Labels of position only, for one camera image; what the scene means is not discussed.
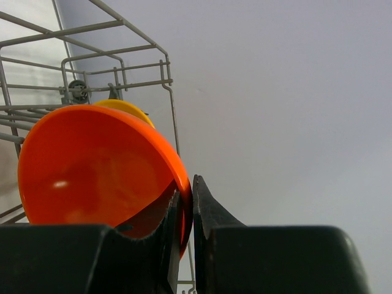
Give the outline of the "orange round bowl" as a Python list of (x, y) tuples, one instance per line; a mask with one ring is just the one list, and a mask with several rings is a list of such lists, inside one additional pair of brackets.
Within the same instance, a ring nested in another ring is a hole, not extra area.
[(107, 224), (134, 217), (173, 185), (183, 202), (181, 251), (192, 228), (186, 168), (156, 129), (98, 105), (59, 108), (28, 132), (18, 160), (18, 189), (28, 221)]

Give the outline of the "yellow bowl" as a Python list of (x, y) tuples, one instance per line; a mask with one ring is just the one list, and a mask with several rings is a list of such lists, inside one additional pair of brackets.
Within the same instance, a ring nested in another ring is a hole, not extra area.
[(131, 104), (130, 102), (126, 102), (123, 100), (118, 99), (105, 99), (95, 103), (95, 105), (101, 107), (108, 107), (115, 110), (120, 110), (126, 112), (134, 117), (142, 120), (143, 122), (150, 125), (152, 128), (155, 128), (153, 122), (149, 119), (148, 115), (143, 112), (140, 108), (136, 107), (135, 105)]

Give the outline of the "grey wire dish rack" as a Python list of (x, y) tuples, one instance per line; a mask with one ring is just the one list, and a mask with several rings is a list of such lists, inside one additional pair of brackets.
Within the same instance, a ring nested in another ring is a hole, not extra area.
[(92, 22), (70, 21), (64, 1), (1, 2), (1, 139), (21, 149), (23, 132), (60, 104), (89, 104), (105, 94), (130, 99), (133, 88), (172, 91), (168, 53), (109, 7), (88, 1)]

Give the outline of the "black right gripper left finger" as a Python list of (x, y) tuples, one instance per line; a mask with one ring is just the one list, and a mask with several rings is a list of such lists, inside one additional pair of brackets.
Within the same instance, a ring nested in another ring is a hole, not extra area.
[(175, 293), (181, 199), (142, 238), (125, 226), (2, 225), (2, 293)]

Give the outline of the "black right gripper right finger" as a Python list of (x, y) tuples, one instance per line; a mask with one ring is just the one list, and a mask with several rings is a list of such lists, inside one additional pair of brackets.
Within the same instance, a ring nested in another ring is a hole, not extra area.
[(193, 180), (198, 293), (370, 293), (356, 247), (332, 226), (247, 226)]

